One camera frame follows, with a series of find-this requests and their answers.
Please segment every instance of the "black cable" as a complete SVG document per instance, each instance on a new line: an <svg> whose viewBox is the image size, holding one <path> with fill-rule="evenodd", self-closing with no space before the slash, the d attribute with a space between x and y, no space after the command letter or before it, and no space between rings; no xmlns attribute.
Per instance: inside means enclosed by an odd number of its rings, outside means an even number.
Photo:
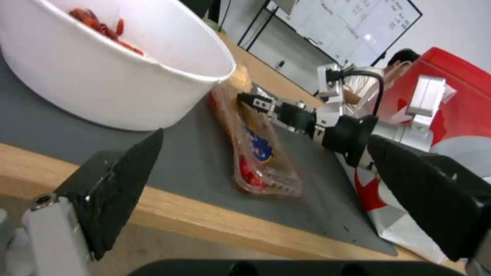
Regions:
<svg viewBox="0 0 491 276"><path fill-rule="evenodd" d="M221 32L221 28L223 27L223 23L225 22L225 18L227 17L228 9L230 8L231 2L232 2L232 0L228 0L227 9L225 10L225 14L223 15L223 19L221 20L220 27L218 28L218 33Z"/></svg>
<svg viewBox="0 0 491 276"><path fill-rule="evenodd" d="M350 77L350 76L367 76L367 77L372 77L378 80L379 82L379 94L377 95L377 100L375 102L375 106L373 107L372 115L377 116L377 113L379 112L379 107L380 107L380 102L382 101L382 96L383 96L383 78L381 75L373 72L368 72L368 71L357 71L357 70L351 70L348 72L342 73L344 76L343 77Z"/></svg>

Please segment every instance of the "plastic food package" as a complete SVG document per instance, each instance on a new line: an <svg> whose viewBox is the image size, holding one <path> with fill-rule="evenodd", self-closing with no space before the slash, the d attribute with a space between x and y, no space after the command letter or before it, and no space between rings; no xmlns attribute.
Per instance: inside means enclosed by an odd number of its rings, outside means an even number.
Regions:
<svg viewBox="0 0 491 276"><path fill-rule="evenodd" d="M254 195L300 196L302 184L281 149L271 122L264 114L237 104L240 91L217 85L210 104L234 147L234 179L240 190Z"/></svg>

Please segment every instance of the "white wall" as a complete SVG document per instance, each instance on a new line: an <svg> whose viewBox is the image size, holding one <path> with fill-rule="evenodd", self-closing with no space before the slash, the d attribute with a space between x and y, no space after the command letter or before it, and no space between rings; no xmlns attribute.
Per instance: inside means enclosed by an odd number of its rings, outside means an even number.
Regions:
<svg viewBox="0 0 491 276"><path fill-rule="evenodd" d="M232 0L223 25L231 41L239 42L240 37L263 3L263 0ZM220 23L227 4L228 0L221 1ZM243 45L258 29L260 23L266 20L267 16L268 12L263 11L257 20L257 24L249 32L250 35L244 40ZM318 89L317 66L332 62L330 58L277 18L273 18L269 22L250 49L250 52L271 67L274 67L282 60L285 61L281 73L311 93Z"/></svg>
<svg viewBox="0 0 491 276"><path fill-rule="evenodd" d="M231 1L224 28L237 43L264 1ZM220 20L228 0L221 2ZM385 66L400 49L412 48L423 53L436 46L491 72L491 0L413 0L413 3L423 16L387 51L386 59L378 66ZM266 16L267 12L263 12L252 30ZM250 51L270 66L284 60L281 73L309 92L317 90L316 67L331 62L277 19L268 24Z"/></svg>
<svg viewBox="0 0 491 276"><path fill-rule="evenodd" d="M435 46L491 73L491 0L412 2L423 16L387 51L380 66L399 49L424 53Z"/></svg>

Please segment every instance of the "red food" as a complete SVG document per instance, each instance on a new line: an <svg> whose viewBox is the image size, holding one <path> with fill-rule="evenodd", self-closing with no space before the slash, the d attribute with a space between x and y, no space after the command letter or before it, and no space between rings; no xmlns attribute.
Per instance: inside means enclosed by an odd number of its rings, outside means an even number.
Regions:
<svg viewBox="0 0 491 276"><path fill-rule="evenodd" d="M266 188L268 184L261 180L257 175L255 175L247 165L246 158L244 156L239 157L239 167L241 171L241 176L249 185Z"/></svg>
<svg viewBox="0 0 491 276"><path fill-rule="evenodd" d="M135 53L137 53L139 55L143 55L143 52L142 51L138 50L137 48L135 48L135 47L133 47L133 46L131 46L129 44L127 44L126 42L123 42L121 40L118 40L117 43L119 43L120 45L123 45L124 47L130 49L131 51L133 51L133 52L135 52Z"/></svg>
<svg viewBox="0 0 491 276"><path fill-rule="evenodd" d="M118 26L116 27L116 35L121 36L124 32L124 21L122 18L118 20Z"/></svg>
<svg viewBox="0 0 491 276"><path fill-rule="evenodd" d="M99 19L95 14L87 9L87 10L82 10L80 8L73 9L70 11L70 15L73 16L75 19L79 20L80 22L84 23L85 25L89 26L96 32L102 34L103 36L109 38L110 40L118 43L119 45L125 47L126 49L133 51L139 55L143 55L143 52L140 51L139 49L129 45L126 42L123 42L118 39L120 35L123 34L124 31L124 21L123 19L119 19L118 25L116 27L116 32L111 30L106 24L100 23Z"/></svg>

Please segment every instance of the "person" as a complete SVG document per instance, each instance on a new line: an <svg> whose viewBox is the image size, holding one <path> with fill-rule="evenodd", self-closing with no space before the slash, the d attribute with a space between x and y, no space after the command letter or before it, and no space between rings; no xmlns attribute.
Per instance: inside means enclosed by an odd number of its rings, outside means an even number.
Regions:
<svg viewBox="0 0 491 276"><path fill-rule="evenodd" d="M402 49L398 51L387 63L385 68L361 67L356 70L364 70L381 75L382 77L392 69L399 66L405 61L414 62L419 58L419 54L411 49ZM377 79L367 76L351 76L345 78L343 87L344 102L348 105L356 105L366 92L377 83Z"/></svg>

